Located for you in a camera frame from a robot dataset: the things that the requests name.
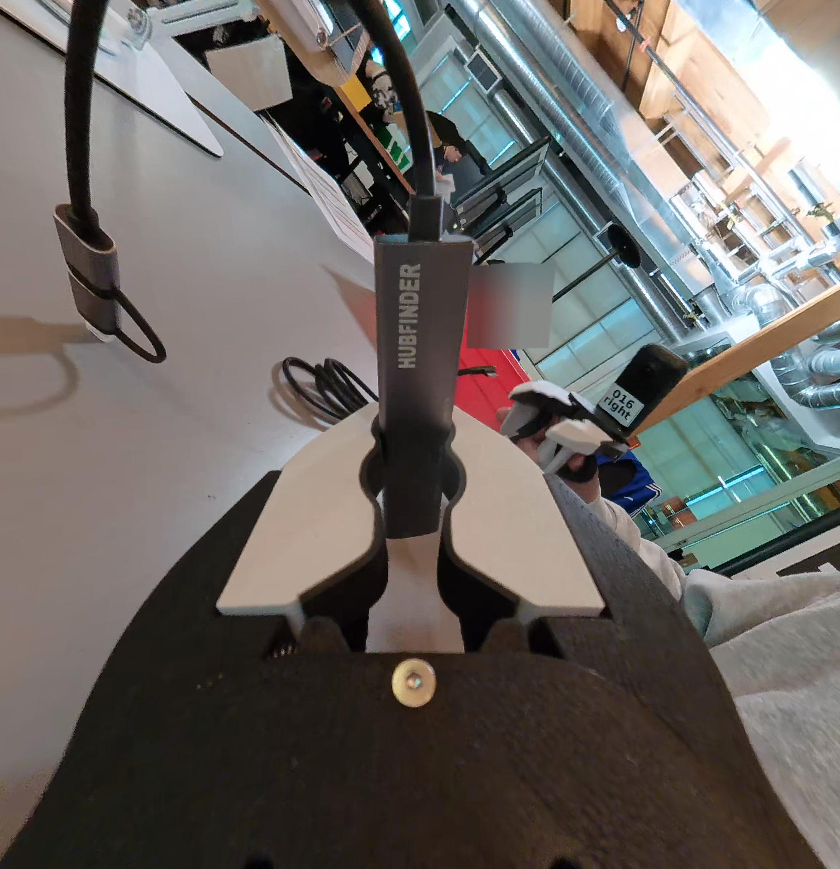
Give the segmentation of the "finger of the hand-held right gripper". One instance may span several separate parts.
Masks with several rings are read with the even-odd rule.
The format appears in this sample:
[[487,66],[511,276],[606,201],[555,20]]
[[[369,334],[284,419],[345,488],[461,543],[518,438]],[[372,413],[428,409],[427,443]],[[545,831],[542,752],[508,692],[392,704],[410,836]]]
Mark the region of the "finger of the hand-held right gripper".
[[617,460],[630,449],[629,437],[614,420],[600,415],[555,417],[540,415],[536,423],[544,432],[536,448],[541,470],[562,470],[575,454],[604,454]]
[[582,398],[545,380],[522,383],[509,398],[512,405],[500,423],[500,433],[507,438],[534,438],[557,421],[587,417]]

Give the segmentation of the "grey USB hub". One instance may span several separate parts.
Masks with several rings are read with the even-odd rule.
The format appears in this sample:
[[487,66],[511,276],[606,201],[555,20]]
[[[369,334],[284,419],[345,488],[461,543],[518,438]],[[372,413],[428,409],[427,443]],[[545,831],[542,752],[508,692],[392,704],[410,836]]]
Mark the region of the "grey USB hub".
[[438,527],[473,244],[381,235],[374,257],[382,515],[396,540]]

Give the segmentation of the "wooden beam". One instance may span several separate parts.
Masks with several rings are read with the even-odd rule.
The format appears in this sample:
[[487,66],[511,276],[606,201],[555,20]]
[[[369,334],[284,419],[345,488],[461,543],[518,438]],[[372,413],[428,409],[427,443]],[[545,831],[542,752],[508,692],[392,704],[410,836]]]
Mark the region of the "wooden beam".
[[761,327],[744,341],[690,370],[639,424],[641,435],[719,388],[812,338],[840,320],[840,282],[811,301]]

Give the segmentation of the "white chair back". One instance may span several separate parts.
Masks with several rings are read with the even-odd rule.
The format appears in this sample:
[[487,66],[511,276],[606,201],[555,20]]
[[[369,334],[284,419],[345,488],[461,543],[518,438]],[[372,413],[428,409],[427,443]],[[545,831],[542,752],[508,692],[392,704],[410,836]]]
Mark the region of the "white chair back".
[[293,99],[284,44],[269,34],[205,53],[212,75],[243,105],[260,112]]

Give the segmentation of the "black stanchion post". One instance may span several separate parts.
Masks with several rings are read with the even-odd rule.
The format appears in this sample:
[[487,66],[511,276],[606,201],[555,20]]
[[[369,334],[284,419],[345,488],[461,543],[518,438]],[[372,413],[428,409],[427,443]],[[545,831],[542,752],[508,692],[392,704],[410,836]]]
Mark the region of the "black stanchion post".
[[643,257],[637,241],[621,224],[608,223],[601,229],[601,236],[607,240],[608,252],[580,275],[556,291],[552,297],[553,303],[566,296],[609,263],[618,262],[622,266],[632,270],[643,265]]

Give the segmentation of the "person's grey hoodie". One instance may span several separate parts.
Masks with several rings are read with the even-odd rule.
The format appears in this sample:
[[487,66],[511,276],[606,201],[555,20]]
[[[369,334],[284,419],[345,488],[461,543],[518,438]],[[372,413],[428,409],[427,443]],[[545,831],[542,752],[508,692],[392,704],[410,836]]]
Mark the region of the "person's grey hoodie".
[[694,570],[682,606],[788,814],[824,866],[840,867],[840,573]]

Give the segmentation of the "laminated paper sheet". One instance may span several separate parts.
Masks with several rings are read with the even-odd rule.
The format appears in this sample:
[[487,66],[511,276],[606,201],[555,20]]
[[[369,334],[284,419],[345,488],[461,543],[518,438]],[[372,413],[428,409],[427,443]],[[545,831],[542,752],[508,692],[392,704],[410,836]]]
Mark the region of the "laminated paper sheet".
[[263,121],[273,138],[284,150],[301,183],[325,217],[338,238],[368,263],[374,263],[374,245],[340,185],[306,155],[284,130],[270,121]]

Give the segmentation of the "silver ventilation duct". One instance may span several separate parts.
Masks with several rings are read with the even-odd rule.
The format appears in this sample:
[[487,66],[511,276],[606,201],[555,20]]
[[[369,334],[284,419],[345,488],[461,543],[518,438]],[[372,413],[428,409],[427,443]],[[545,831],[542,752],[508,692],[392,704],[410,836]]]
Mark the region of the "silver ventilation duct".
[[549,2],[447,2],[643,246],[662,290],[711,327],[730,317],[702,250],[700,191]]

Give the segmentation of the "grey plug adapter with loop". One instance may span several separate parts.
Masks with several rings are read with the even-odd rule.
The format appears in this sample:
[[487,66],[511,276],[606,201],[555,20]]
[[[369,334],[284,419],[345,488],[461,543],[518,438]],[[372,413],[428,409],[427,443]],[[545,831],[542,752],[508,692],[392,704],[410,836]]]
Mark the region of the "grey plug adapter with loop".
[[120,286],[115,244],[101,233],[91,243],[78,229],[71,205],[58,204],[54,222],[76,310],[102,342],[117,341],[148,363],[166,360],[164,343]]

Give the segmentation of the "person's right forearm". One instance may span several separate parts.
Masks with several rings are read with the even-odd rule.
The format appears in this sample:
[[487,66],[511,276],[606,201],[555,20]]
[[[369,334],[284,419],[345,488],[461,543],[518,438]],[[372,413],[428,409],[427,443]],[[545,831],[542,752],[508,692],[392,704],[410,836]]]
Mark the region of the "person's right forearm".
[[683,588],[688,586],[689,579],[681,565],[671,559],[661,547],[643,539],[631,516],[619,505],[607,501],[600,494],[587,501],[589,510],[607,527],[625,542],[644,562],[645,565],[662,582],[671,594],[683,614],[686,613],[682,603]]

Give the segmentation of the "person's right hand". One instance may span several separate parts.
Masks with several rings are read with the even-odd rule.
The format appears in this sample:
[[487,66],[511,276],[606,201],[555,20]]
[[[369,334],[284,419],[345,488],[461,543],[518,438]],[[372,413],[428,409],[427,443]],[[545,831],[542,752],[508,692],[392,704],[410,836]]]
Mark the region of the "person's right hand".
[[[495,416],[499,424],[500,430],[509,412],[510,409],[508,407],[500,407],[497,409]],[[544,438],[545,431],[541,431],[533,435],[531,438],[519,440],[515,444],[526,455],[528,455],[535,464],[538,464],[539,462],[537,457],[537,447],[544,440]],[[586,464],[588,459],[589,457],[584,454],[572,454],[571,456],[569,456],[567,460],[567,467],[569,468],[569,472],[572,475],[579,475],[582,472],[582,468]],[[591,504],[601,498],[601,487],[597,471],[593,472],[591,478],[582,482],[565,479],[563,477],[561,469],[559,469],[557,476],[560,481],[564,482],[564,484],[569,487],[584,503]]]

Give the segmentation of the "blue striped jacket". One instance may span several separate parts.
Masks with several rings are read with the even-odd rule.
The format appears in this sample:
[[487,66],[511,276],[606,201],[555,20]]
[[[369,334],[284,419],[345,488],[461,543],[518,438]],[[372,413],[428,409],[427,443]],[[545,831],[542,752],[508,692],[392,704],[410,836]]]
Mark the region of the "blue striped jacket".
[[631,450],[616,459],[599,454],[597,467],[601,496],[632,518],[662,494],[662,488]]

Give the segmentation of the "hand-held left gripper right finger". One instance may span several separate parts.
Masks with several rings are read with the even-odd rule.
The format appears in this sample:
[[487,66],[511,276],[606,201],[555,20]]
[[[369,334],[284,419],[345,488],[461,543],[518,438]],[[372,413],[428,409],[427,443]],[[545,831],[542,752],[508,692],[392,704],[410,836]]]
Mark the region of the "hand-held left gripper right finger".
[[452,419],[458,488],[441,533],[448,561],[524,623],[599,616],[604,601],[543,472],[463,410]]

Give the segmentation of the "grey desk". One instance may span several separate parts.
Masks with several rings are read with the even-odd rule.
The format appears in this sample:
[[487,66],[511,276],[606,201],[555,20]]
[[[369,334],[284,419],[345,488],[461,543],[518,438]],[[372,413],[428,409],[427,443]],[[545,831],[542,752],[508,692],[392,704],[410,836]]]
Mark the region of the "grey desk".
[[164,54],[275,166],[207,119],[213,158],[98,86],[93,198],[165,342],[151,365],[78,319],[53,223],[64,61],[0,14],[0,840],[154,586],[315,436],[279,401],[280,360],[333,355],[375,379],[371,265],[231,95]]

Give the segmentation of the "red plastic bin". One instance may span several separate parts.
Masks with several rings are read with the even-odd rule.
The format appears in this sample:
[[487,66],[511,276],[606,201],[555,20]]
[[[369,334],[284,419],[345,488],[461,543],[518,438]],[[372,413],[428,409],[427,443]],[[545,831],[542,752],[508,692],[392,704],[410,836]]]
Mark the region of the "red plastic bin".
[[484,367],[494,368],[495,375],[458,376],[455,407],[488,427],[495,428],[497,410],[510,407],[512,389],[528,382],[530,377],[511,350],[470,349],[463,342],[459,369]]

